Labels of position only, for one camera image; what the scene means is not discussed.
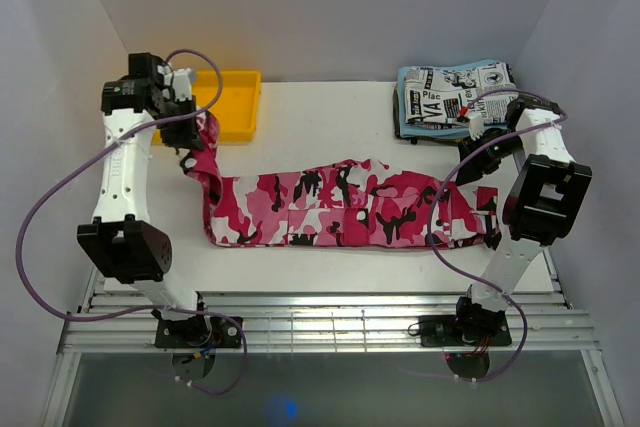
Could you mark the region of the pink camouflage trousers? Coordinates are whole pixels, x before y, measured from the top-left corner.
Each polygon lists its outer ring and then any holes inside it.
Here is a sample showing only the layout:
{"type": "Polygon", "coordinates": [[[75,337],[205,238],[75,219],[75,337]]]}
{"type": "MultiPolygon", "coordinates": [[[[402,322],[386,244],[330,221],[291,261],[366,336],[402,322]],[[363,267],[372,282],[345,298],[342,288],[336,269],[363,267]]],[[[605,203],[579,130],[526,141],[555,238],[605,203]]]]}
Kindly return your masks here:
{"type": "Polygon", "coordinates": [[[218,121],[198,117],[204,146],[181,160],[202,190],[203,228],[222,247],[496,247],[498,191],[454,183],[378,160],[224,177],[218,121]]]}

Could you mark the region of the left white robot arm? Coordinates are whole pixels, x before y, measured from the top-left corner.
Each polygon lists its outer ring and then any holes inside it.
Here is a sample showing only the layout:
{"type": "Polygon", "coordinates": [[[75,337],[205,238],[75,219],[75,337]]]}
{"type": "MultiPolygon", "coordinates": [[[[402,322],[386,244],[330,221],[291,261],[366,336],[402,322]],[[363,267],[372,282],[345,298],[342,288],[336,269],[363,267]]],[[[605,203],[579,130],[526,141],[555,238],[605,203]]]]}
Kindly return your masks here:
{"type": "Polygon", "coordinates": [[[134,288],[152,303],[159,347],[200,347],[212,334],[201,314],[204,303],[172,271],[169,236],[153,226],[147,203],[147,173],[155,121],[162,139],[176,149],[203,148],[189,69],[173,70],[148,52],[128,58],[128,72],[105,83],[101,111],[105,144],[101,191],[92,220],[76,238],[100,273],[134,288]]]}

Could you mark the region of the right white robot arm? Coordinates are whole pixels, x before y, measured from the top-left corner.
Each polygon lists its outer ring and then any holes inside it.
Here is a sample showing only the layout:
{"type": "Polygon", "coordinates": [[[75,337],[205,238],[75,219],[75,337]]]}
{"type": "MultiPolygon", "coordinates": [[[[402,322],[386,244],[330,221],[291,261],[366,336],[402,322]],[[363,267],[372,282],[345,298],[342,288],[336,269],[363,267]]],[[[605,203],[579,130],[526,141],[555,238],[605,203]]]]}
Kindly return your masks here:
{"type": "Polygon", "coordinates": [[[573,227],[592,170],[568,152],[559,125],[564,118],[557,104],[521,95],[509,103],[504,129],[491,128],[459,143],[458,186],[496,171],[511,154],[526,156],[502,208],[508,232],[496,243],[482,280],[457,302],[451,320],[454,337],[464,344],[487,342],[506,330],[505,297],[543,249],[573,227]]]}

